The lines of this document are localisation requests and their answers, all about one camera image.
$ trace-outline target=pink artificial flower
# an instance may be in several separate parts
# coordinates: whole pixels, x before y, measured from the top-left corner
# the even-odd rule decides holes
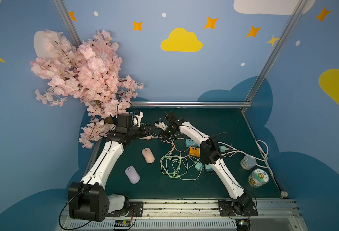
[[[81,53],[83,53],[83,56],[87,59],[95,57],[96,55],[90,46],[86,49],[81,49]]]
[[[113,43],[111,47],[114,51],[118,51],[118,43]]]
[[[52,45],[52,43],[48,42],[46,43],[46,50],[47,51],[52,51],[54,49],[54,46]]]
[[[41,95],[35,91],[36,99],[50,106],[62,106],[67,97],[72,95],[79,98],[87,106],[89,116],[98,116],[91,119],[90,124],[83,127],[79,142],[83,147],[91,148],[91,141],[101,139],[99,133],[108,132],[114,125],[105,124],[103,119],[125,113],[129,103],[123,102],[117,111],[120,101],[130,101],[137,96],[137,89],[143,84],[135,82],[130,76],[120,78],[122,58],[116,51],[117,43],[107,43],[111,39],[107,31],[97,32],[93,40],[83,42],[78,49],[66,39],[62,33],[46,30],[43,36],[51,42],[47,49],[54,55],[53,59],[37,58],[31,62],[31,70],[42,79],[49,79],[51,86]]]
[[[100,58],[90,58],[87,62],[90,69],[98,70],[99,67],[103,66],[102,59]]]
[[[81,94],[79,91],[77,91],[77,90],[72,91],[70,94],[73,95],[73,97],[74,97],[75,99],[79,98],[79,97],[82,95],[82,94]]]
[[[61,89],[61,88],[59,88],[59,87],[54,88],[53,91],[54,91],[54,93],[55,93],[56,95],[63,95],[63,94],[64,94],[63,89]]]
[[[102,35],[104,36],[104,38],[112,39],[112,37],[110,36],[110,33],[105,30],[102,31]]]

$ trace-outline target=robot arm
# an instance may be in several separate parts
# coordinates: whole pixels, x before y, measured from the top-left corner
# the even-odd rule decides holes
[[[240,187],[237,180],[227,168],[219,150],[218,142],[214,138],[199,131],[184,118],[177,118],[173,112],[168,113],[166,118],[169,126],[166,130],[160,132],[161,137],[168,139],[175,132],[180,131],[197,143],[200,147],[200,161],[203,164],[209,164],[217,173],[235,203],[235,211],[240,215],[246,214],[248,211],[253,211],[253,206],[255,206],[254,202],[245,193],[245,190]]]
[[[69,215],[71,218],[102,222],[108,213],[128,210],[128,198],[123,195],[107,196],[108,176],[124,148],[133,139],[151,137],[149,124],[141,124],[143,113],[119,114],[115,130],[107,134],[102,153],[93,167],[68,188]]]

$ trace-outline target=table surface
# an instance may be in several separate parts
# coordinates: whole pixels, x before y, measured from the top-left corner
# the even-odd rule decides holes
[[[165,113],[160,108],[141,108],[144,113],[141,120],[142,123],[154,124],[159,118],[158,113],[164,118]],[[218,141],[225,142],[235,148],[242,150],[250,155],[261,158],[261,154],[255,144],[255,140],[248,128],[248,125],[238,108],[176,108],[166,109],[167,112],[173,111],[177,117],[184,117],[194,127],[207,135],[215,135],[220,132],[228,134],[219,134]],[[159,134],[160,129],[153,130]],[[178,150],[186,150],[185,139],[176,140],[175,145]],[[105,141],[100,146],[101,153]],[[155,161],[151,164],[145,162],[141,151],[144,148],[150,148],[155,157]],[[169,150],[172,149],[171,144],[161,142],[158,139],[135,140],[127,146],[123,154],[119,157],[109,175],[106,184],[107,195],[125,194],[131,199],[147,199],[147,198],[229,198],[229,194],[218,178],[215,172],[202,172],[197,180],[181,180],[171,179],[167,175],[162,174],[160,167],[160,159]],[[280,197],[280,191],[270,180],[267,184],[259,188],[253,188],[248,183],[248,176],[251,170],[244,170],[240,166],[240,160],[244,154],[237,153],[231,158],[224,158],[224,161],[236,178],[238,183],[248,192],[252,192],[255,197]],[[257,163],[264,165],[263,162],[257,160]],[[125,174],[125,169],[134,166],[140,175],[140,181],[131,184]],[[194,167],[188,170],[183,178],[196,178],[199,171]]]

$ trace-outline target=metal can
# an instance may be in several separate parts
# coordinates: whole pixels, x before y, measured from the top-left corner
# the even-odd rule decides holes
[[[249,175],[248,182],[252,187],[258,188],[266,184],[269,179],[270,178],[265,171],[263,171],[262,169],[255,169]]]
[[[257,161],[253,156],[245,155],[240,161],[240,165],[243,169],[249,170],[252,169],[257,164]]]

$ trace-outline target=computer mouse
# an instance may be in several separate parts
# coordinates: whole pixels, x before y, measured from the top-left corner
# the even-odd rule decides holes
[[[139,176],[139,174],[137,174],[137,171],[134,168],[134,166],[130,166],[130,167],[126,168],[124,173],[126,173],[128,179],[130,180],[130,182],[132,184],[136,184],[137,182],[139,182],[140,176]]]
[[[143,154],[145,161],[149,164],[153,163],[155,158],[153,153],[151,152],[150,148],[144,148],[141,153]]]

